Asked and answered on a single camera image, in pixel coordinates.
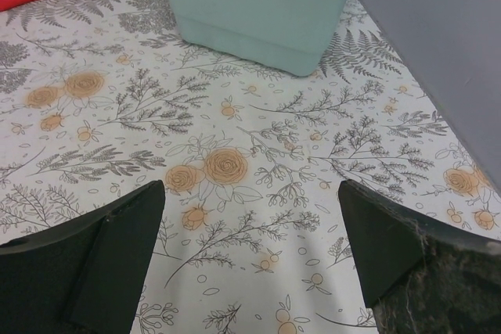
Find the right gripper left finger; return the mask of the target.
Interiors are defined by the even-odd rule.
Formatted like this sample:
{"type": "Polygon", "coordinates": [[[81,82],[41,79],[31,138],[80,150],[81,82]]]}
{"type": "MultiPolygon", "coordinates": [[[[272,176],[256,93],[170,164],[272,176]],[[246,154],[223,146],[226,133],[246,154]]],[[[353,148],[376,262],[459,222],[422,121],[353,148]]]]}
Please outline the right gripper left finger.
{"type": "Polygon", "coordinates": [[[157,241],[164,185],[1,246],[3,333],[129,333],[157,241]]]}

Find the teal plastic bin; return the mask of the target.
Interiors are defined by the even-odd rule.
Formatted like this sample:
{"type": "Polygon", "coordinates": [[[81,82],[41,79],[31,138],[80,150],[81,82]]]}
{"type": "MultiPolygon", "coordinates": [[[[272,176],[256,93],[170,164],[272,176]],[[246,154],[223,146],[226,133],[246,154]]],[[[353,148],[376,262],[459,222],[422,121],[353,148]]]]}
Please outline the teal plastic bin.
{"type": "Polygon", "coordinates": [[[184,41],[310,75],[347,0],[169,0],[184,41]]]}

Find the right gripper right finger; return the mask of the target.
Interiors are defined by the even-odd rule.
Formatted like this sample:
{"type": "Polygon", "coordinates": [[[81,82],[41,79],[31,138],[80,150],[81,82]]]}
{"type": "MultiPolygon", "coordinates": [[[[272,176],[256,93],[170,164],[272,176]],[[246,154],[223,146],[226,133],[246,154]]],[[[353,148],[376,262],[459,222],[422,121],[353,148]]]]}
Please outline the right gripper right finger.
{"type": "Polygon", "coordinates": [[[500,242],[395,203],[338,189],[366,307],[380,333],[498,333],[500,242]]]}

